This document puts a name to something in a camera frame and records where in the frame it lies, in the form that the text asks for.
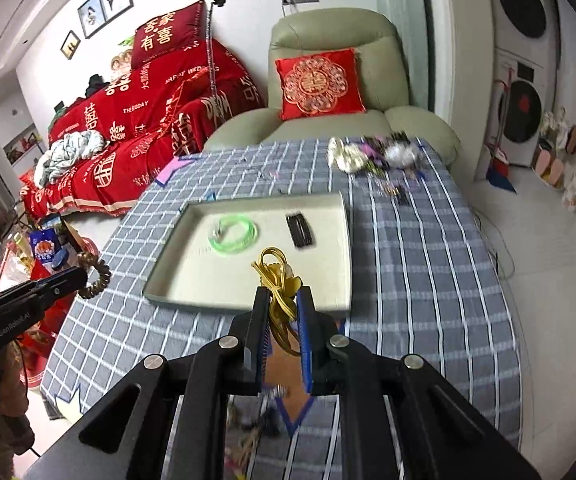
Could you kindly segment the red embroidered cushion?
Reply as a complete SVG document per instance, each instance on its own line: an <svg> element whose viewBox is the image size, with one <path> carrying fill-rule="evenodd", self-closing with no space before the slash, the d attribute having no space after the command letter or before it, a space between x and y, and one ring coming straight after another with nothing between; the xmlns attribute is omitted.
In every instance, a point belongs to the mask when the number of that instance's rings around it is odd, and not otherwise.
<svg viewBox="0 0 576 480"><path fill-rule="evenodd" d="M279 58L280 118L288 120L365 113L352 48Z"/></svg>

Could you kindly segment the blue snack box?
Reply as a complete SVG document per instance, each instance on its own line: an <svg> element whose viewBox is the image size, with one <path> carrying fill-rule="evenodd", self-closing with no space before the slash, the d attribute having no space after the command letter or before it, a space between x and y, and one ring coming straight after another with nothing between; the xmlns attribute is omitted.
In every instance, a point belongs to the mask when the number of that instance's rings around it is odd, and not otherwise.
<svg viewBox="0 0 576 480"><path fill-rule="evenodd" d="M59 235L53 228L35 230L29 235L33 257L41 264L50 264L62 248Z"/></svg>

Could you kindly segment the slippers rack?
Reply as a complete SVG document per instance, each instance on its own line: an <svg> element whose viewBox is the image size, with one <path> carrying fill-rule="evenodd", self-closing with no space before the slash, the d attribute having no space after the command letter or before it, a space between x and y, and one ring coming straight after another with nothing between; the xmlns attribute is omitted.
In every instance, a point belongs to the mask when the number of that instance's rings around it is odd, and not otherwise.
<svg viewBox="0 0 576 480"><path fill-rule="evenodd" d="M576 211L576 124L560 106L547 112L538 128L532 169L540 182L562 193L565 209Z"/></svg>

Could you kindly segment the grey checked tablecloth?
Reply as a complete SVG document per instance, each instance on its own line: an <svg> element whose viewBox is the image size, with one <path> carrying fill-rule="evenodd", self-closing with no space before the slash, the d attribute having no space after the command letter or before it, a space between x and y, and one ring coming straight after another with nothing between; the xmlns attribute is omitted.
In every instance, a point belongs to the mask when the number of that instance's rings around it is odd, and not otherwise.
<svg viewBox="0 0 576 480"><path fill-rule="evenodd" d="M327 163L325 141L202 154L151 188L108 244L114 278L75 301L45 379L83 417L32 479L532 479L521 455L519 342L493 259L440 157L380 178ZM243 316L155 306L143 295L190 203L340 193L351 236L351 310L328 347L331 396L289 436L279 387L242 392ZM252 263L271 291L269 336L300 357L285 254Z"/></svg>

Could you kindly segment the clear plastic bag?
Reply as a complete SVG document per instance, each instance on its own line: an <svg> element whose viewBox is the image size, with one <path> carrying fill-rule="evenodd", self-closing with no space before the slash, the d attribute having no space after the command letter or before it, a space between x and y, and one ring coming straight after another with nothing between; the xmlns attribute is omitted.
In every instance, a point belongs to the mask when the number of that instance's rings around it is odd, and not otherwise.
<svg viewBox="0 0 576 480"><path fill-rule="evenodd" d="M409 169L419 162L420 152L413 142L395 141L385 149L383 157L393 168Z"/></svg>

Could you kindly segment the cream scrunchie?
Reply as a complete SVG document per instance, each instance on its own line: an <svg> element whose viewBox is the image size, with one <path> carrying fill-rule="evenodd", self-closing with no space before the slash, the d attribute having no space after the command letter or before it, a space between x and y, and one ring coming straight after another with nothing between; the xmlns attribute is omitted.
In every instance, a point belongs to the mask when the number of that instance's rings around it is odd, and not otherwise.
<svg viewBox="0 0 576 480"><path fill-rule="evenodd" d="M345 143L339 138L331 138L327 146L327 163L331 169L344 174L357 174L367 168L368 156L354 143Z"/></svg>

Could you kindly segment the pink star sticker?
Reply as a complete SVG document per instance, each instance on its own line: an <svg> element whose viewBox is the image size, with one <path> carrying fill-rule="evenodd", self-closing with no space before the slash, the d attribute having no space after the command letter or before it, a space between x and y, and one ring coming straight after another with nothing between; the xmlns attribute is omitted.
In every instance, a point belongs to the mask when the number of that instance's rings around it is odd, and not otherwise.
<svg viewBox="0 0 576 480"><path fill-rule="evenodd" d="M181 170L194 162L196 162L196 157L175 157L173 158L158 174L158 176L154 179L154 182L157 183L161 188L165 188L166 185L169 183L169 180L177 173L178 170Z"/></svg>

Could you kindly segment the dark patterned scrunchie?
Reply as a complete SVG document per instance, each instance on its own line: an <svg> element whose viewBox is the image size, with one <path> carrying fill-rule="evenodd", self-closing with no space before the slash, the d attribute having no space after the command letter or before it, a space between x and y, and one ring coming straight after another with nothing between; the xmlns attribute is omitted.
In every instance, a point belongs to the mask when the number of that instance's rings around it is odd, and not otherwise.
<svg viewBox="0 0 576 480"><path fill-rule="evenodd" d="M389 136L366 136L359 147L369 158L367 168L374 174L381 176L391 169L384 159L385 149L395 141L411 142L405 132L392 132Z"/></svg>

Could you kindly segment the washing machine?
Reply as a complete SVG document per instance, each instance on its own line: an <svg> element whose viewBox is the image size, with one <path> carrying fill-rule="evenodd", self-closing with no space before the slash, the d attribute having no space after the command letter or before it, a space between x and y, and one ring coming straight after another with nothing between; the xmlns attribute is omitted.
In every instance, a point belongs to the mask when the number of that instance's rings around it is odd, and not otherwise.
<svg viewBox="0 0 576 480"><path fill-rule="evenodd" d="M553 0L492 0L495 46L548 68L556 60Z"/></svg>
<svg viewBox="0 0 576 480"><path fill-rule="evenodd" d="M504 49L495 49L493 89L485 145L498 146L511 166L530 167L542 116L553 103L548 68Z"/></svg>

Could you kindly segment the dark red pillow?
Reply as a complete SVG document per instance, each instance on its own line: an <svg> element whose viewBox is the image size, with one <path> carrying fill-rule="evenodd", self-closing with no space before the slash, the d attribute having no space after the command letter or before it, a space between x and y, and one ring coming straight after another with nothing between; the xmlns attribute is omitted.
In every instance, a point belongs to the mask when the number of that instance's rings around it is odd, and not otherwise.
<svg viewBox="0 0 576 480"><path fill-rule="evenodd" d="M202 36L205 1L155 16L136 29L132 70L138 70L160 55L191 47Z"/></svg>

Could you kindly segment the green translucent bangle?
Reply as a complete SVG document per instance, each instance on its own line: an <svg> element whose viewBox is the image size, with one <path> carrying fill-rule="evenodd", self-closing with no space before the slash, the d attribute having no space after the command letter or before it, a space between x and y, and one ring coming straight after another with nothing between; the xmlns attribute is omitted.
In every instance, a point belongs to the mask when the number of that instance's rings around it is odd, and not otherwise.
<svg viewBox="0 0 576 480"><path fill-rule="evenodd" d="M252 246L257 239L254 221L241 214L229 214L219 218L209 236L211 247L220 254L239 254Z"/></svg>

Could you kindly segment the lower washing machine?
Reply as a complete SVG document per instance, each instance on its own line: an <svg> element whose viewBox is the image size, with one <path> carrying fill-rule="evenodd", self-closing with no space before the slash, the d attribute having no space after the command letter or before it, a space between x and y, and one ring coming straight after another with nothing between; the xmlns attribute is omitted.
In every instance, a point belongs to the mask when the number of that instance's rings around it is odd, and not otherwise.
<svg viewBox="0 0 576 480"><path fill-rule="evenodd" d="M493 89L485 145L498 146L511 166L530 167L542 116L553 103L548 68L504 49L495 49Z"/></svg>

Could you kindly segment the orange star sticker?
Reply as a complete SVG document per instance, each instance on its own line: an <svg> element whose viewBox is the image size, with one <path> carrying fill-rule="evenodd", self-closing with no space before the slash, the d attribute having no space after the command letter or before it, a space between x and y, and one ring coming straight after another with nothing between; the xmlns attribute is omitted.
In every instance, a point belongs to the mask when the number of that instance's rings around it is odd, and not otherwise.
<svg viewBox="0 0 576 480"><path fill-rule="evenodd" d="M306 392L301 372L301 359L291 356L269 336L265 356L264 382L282 390L276 399L277 410L290 437L299 429L314 399Z"/></svg>

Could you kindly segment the red bedspread bed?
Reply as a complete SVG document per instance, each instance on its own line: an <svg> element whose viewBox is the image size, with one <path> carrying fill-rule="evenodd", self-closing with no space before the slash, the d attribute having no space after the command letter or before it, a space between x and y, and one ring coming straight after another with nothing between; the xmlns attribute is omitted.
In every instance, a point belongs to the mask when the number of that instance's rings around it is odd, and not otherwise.
<svg viewBox="0 0 576 480"><path fill-rule="evenodd" d="M44 188L26 182L24 209L34 220L56 212L122 216L174 157L201 152L223 122L262 104L245 66L219 42L160 55L53 124L50 142L93 129L107 145Z"/></svg>

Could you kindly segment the black hair clip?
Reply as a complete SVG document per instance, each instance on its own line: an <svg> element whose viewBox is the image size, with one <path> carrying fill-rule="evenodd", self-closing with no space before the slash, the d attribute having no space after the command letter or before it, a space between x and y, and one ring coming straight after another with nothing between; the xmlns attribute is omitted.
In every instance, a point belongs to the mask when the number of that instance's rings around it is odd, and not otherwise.
<svg viewBox="0 0 576 480"><path fill-rule="evenodd" d="M314 245L311 228L301 212L288 214L286 222L295 248L302 249Z"/></svg>

